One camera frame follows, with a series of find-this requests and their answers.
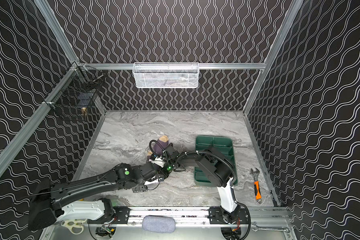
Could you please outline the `green compartment tray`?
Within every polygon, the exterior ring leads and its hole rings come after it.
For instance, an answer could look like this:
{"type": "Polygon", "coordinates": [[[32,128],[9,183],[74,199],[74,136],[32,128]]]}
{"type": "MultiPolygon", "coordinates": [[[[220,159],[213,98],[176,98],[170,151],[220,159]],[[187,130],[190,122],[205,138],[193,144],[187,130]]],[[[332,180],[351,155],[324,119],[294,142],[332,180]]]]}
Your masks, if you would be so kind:
{"type": "MultiPolygon", "coordinates": [[[[202,151],[208,149],[209,147],[214,147],[219,150],[225,156],[225,159],[231,163],[236,175],[238,174],[233,141],[230,138],[203,135],[196,137],[195,150],[202,151]]],[[[202,170],[198,167],[195,167],[194,170],[194,182],[197,186],[213,186],[202,170]]]]}

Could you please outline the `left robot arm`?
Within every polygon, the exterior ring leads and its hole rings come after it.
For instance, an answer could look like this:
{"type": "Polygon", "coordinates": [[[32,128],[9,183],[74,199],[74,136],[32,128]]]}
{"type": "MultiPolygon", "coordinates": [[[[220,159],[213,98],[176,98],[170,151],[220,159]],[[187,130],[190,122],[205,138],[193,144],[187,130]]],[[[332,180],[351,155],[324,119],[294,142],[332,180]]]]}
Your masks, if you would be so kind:
{"type": "Polygon", "coordinates": [[[147,162],[139,166],[121,163],[97,176],[53,184],[44,180],[31,194],[28,229],[37,231],[54,224],[63,215],[63,207],[92,195],[128,190],[157,179],[166,179],[173,170],[168,164],[147,162]]]}

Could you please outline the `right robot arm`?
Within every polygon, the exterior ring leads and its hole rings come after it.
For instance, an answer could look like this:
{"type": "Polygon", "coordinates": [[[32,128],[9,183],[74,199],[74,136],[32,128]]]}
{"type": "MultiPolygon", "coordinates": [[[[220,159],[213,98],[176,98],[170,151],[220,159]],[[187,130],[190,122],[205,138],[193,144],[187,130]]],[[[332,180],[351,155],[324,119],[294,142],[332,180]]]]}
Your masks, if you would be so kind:
{"type": "Polygon", "coordinates": [[[234,191],[237,173],[233,165],[216,148],[179,153],[169,145],[163,150],[163,155],[174,170],[188,167],[202,170],[209,182],[217,187],[221,200],[220,207],[225,213],[236,213],[240,209],[234,191]]]}

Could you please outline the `purple sock tan toe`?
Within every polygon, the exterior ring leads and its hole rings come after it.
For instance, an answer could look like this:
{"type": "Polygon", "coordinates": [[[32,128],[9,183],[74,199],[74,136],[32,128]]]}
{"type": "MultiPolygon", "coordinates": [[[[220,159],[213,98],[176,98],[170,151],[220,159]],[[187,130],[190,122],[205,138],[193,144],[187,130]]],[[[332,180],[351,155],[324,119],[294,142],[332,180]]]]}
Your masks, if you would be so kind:
{"type": "Polygon", "coordinates": [[[149,143],[149,151],[147,152],[147,160],[152,157],[159,157],[163,154],[163,150],[169,145],[169,138],[166,135],[159,137],[155,141],[149,143]]]}

